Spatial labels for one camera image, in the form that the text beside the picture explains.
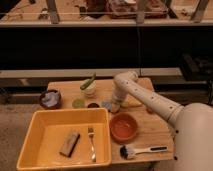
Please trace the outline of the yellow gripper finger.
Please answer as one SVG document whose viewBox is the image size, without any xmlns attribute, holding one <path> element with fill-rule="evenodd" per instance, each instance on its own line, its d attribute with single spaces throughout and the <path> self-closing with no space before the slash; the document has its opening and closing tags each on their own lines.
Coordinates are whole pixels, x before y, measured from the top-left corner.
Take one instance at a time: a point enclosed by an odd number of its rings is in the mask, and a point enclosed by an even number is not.
<svg viewBox="0 0 213 171">
<path fill-rule="evenodd" d="M 111 108 L 110 108 L 110 112 L 111 113 L 118 113 L 119 110 L 120 110 L 120 105 L 119 104 L 115 104 L 115 103 L 111 104 Z"/>
</svg>

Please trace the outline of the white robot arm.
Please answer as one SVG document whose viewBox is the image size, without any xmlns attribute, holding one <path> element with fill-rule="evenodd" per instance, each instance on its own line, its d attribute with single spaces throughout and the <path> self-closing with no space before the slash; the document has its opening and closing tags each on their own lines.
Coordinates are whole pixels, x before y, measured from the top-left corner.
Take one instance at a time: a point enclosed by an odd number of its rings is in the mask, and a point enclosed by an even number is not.
<svg viewBox="0 0 213 171">
<path fill-rule="evenodd" d="M 183 106 L 137 83 L 135 71 L 114 77 L 112 102 L 118 106 L 130 94 L 175 129 L 172 171 L 213 171 L 213 107 Z"/>
</svg>

